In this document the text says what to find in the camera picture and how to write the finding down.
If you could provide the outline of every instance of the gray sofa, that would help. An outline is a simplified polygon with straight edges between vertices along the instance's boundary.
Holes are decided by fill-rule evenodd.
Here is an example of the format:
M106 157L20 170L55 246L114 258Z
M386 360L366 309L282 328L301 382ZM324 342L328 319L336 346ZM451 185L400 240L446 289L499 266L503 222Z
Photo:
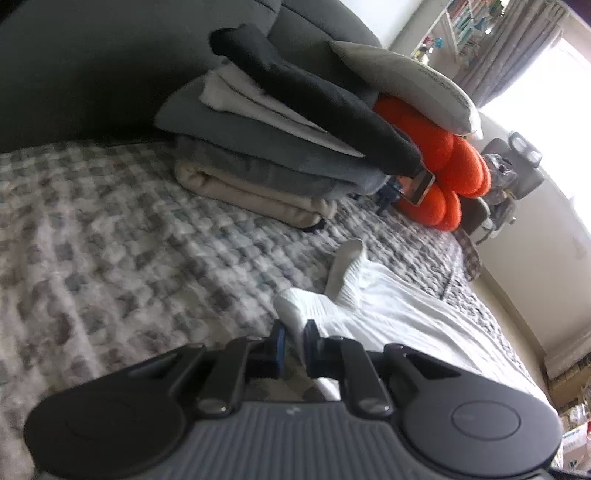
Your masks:
M164 99L220 63L209 33L243 23L268 32L289 61L370 105L377 97L326 43L379 45L339 0L9 4L18 5L0 23L0 153L61 140L154 135L152 120Z

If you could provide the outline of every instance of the orange knit pillow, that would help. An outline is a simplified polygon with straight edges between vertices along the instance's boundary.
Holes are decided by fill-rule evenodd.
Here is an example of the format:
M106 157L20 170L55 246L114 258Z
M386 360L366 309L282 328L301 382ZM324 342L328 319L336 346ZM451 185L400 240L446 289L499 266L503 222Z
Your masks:
M483 178L480 154L468 141L456 137L450 161L437 173L438 184L460 195L470 195L481 187Z
M460 222L462 221L460 199L456 192L452 190L441 189L441 193L446 204L445 215L443 216L443 220L435 225L435 228L442 232L453 232L460 226Z
M413 205L405 199L400 199L394 205L410 219L427 226L441 223L446 211L445 197L435 183L425 195L421 205Z
M480 157L480 163L482 165L482 173L484 174L482 178L482 184L474 193L464 195L464 197L466 198L477 199L478 197L486 195L488 191L491 189L491 172L488 170L488 165L486 165L486 161L484 160L484 158L482 158L482 156Z
M402 100L381 94L374 112L413 139L423 154L423 163L433 173L440 171L452 156L454 135Z

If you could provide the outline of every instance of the window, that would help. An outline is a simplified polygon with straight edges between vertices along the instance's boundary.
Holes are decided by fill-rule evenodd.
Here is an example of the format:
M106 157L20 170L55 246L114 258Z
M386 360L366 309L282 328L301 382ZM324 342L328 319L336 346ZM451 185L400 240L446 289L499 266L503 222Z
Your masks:
M591 64L560 40L482 112L542 152L542 169L591 231Z

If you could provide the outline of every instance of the gray checkered bedspread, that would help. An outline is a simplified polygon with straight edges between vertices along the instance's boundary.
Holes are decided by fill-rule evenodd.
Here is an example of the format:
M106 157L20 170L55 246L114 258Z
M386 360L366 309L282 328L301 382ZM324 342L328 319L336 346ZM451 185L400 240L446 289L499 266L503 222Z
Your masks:
M0 478L29 478L21 431L44 397L186 342L264 335L275 293L322 291L333 253L365 240L379 261L462 310L513 354L472 293L465 236L343 199L304 233L177 184L165 144L59 144L0 155ZM248 395L316 398L295 360Z

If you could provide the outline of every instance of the smartphone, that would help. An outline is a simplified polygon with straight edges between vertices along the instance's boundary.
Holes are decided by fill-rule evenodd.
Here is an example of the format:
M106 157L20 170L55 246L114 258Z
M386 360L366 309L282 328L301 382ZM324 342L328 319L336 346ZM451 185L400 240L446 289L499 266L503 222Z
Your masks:
M413 205L421 205L431 185L435 182L435 175L425 168L413 179L402 176L398 176L396 179L402 185L401 195Z

